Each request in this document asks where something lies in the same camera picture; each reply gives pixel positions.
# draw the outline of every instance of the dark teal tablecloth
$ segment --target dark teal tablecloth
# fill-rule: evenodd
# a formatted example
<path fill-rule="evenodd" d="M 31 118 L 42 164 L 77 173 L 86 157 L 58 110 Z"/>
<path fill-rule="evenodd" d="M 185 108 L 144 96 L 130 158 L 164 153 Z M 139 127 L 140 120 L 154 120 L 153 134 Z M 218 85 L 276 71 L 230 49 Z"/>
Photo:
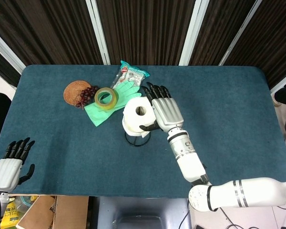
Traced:
<path fill-rule="evenodd" d="M 13 140 L 36 140 L 22 173 L 31 180 L 15 193 L 185 198 L 185 181 L 167 143 L 154 131 L 132 147 L 123 110 L 95 127 L 63 99 L 65 87 L 86 80 L 110 86 L 118 66 L 32 65 L 21 76 L 0 135 L 0 158 Z M 255 67 L 141 66 L 180 106 L 184 128 L 214 185 L 233 179 L 286 181 L 286 147 L 264 74 Z"/>

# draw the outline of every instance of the dark red grapes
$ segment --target dark red grapes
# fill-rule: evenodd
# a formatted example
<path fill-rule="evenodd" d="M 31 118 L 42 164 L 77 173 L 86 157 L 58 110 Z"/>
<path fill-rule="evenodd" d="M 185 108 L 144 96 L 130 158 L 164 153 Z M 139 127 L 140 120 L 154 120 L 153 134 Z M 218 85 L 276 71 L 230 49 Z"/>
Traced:
<path fill-rule="evenodd" d="M 85 90 L 82 90 L 80 94 L 81 99 L 75 106 L 83 108 L 84 106 L 89 104 L 92 98 L 94 98 L 94 95 L 98 90 L 99 90 L 98 86 L 91 86 L 91 87 L 87 87 Z"/>

